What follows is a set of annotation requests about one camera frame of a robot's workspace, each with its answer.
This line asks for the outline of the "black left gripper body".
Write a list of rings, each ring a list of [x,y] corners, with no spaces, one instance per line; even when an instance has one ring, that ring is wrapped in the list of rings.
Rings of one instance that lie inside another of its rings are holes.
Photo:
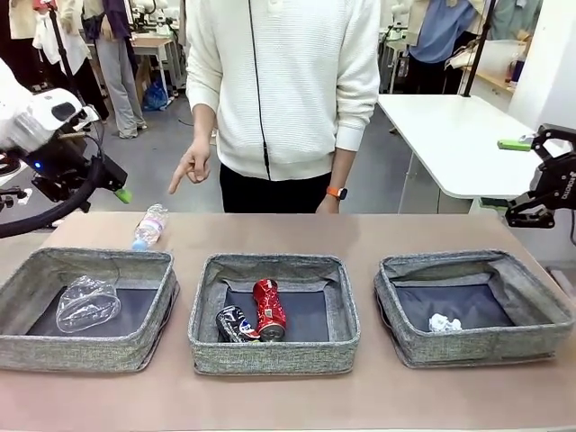
[[[51,202],[64,202],[86,181],[101,144],[88,134],[56,134],[22,161],[35,172],[32,184]]]

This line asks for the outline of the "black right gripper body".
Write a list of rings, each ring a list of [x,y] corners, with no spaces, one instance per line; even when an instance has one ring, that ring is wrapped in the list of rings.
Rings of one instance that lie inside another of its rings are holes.
[[[530,196],[548,210],[574,210],[575,154],[565,153],[541,163],[531,182]]]

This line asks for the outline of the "person's right hand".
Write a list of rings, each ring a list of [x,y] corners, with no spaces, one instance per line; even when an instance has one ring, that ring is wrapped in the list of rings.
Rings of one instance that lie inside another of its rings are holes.
[[[205,181],[210,174],[208,165],[210,155],[210,142],[195,139],[182,155],[173,173],[168,193],[174,194],[185,178],[195,185]]]

